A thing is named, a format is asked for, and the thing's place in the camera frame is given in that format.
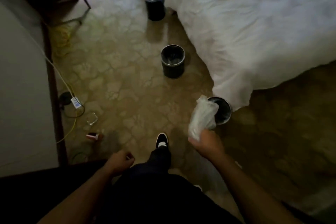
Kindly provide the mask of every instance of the wall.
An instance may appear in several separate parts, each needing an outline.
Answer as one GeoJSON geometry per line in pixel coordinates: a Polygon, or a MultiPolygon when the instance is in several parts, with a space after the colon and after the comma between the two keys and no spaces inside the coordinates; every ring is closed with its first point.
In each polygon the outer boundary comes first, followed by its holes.
{"type": "Polygon", "coordinates": [[[24,0],[0,0],[0,177],[58,166],[39,23],[24,0]]]}

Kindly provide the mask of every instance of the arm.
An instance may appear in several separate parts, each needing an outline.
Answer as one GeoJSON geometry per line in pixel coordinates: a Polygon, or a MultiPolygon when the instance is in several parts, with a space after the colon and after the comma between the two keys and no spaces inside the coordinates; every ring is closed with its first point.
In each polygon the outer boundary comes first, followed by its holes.
{"type": "Polygon", "coordinates": [[[192,138],[188,138],[188,141],[219,171],[246,223],[301,223],[225,154],[223,144],[215,132],[205,129],[201,133],[200,142],[192,138]]]}
{"type": "Polygon", "coordinates": [[[38,224],[86,223],[105,185],[113,176],[120,175],[133,163],[134,157],[130,152],[121,150],[114,153],[102,168],[52,209],[38,224]]]}

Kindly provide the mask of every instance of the person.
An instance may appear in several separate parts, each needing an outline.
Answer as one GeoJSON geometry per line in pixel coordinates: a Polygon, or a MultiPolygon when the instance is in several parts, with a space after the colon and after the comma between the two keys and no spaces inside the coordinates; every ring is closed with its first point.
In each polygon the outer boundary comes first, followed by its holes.
{"type": "MultiPolygon", "coordinates": [[[[199,142],[192,138],[188,138],[188,141],[219,171],[246,223],[301,223],[236,165],[225,153],[215,132],[205,129],[199,142]]],[[[105,195],[105,199],[99,207],[95,223],[141,220],[172,222],[184,219],[241,223],[186,179],[168,174],[170,162],[165,133],[158,135],[156,149],[146,163],[131,167],[134,157],[130,152],[121,150],[114,153],[89,180],[38,223],[86,223],[92,220],[101,194],[105,195]],[[111,186],[111,178],[120,174],[123,175],[111,186]]]]}

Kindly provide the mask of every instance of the black shoe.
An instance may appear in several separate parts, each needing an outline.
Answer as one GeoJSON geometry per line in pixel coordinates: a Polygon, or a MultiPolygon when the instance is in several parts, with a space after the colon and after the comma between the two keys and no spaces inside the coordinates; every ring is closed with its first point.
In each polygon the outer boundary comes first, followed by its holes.
{"type": "Polygon", "coordinates": [[[160,133],[156,139],[156,149],[159,147],[168,147],[168,137],[166,133],[160,133]]]}

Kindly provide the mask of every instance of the plastic bag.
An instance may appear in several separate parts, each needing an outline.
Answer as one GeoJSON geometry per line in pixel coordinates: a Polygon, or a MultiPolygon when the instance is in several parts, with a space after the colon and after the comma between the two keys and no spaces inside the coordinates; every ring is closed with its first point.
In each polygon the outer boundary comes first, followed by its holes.
{"type": "Polygon", "coordinates": [[[208,100],[204,95],[197,99],[197,105],[192,112],[188,136],[200,141],[201,131],[205,128],[213,129],[216,127],[215,114],[219,106],[208,100]]]}

